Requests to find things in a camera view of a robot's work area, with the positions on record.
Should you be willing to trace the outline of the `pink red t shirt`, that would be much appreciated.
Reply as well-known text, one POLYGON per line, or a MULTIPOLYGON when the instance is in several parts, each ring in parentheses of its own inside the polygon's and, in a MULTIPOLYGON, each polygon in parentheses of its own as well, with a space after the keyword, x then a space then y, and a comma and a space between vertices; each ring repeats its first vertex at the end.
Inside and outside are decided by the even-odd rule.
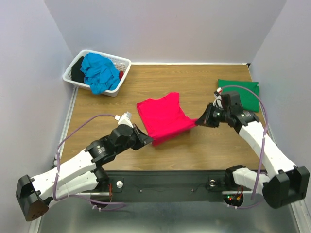
POLYGON ((178 92, 139 102, 137 110, 154 147, 196 126, 180 107, 178 92))

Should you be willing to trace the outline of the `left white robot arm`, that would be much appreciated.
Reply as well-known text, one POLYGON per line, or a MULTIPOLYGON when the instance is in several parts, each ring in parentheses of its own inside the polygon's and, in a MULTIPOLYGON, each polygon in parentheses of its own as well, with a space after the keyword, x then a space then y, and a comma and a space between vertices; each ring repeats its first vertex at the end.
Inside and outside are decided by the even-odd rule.
POLYGON ((136 125, 119 125, 109 135, 93 141, 76 156, 40 175, 18 179, 16 199, 26 221, 43 216, 57 201, 78 193, 108 187, 108 176, 102 165, 127 149, 139 150, 152 138, 136 125))

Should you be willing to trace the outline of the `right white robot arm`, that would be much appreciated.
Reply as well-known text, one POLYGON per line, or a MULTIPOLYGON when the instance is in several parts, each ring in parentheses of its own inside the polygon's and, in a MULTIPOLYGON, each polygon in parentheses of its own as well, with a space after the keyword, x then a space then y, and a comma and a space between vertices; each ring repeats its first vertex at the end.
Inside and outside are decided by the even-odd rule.
POLYGON ((209 103, 197 126, 217 128, 226 123, 244 139, 259 158, 257 171, 243 165, 225 171, 224 185, 228 189, 243 186, 260 194, 274 208, 303 200, 307 194, 310 173, 305 166, 298 167, 267 134, 257 115, 244 109, 238 92, 214 92, 215 100, 209 103))

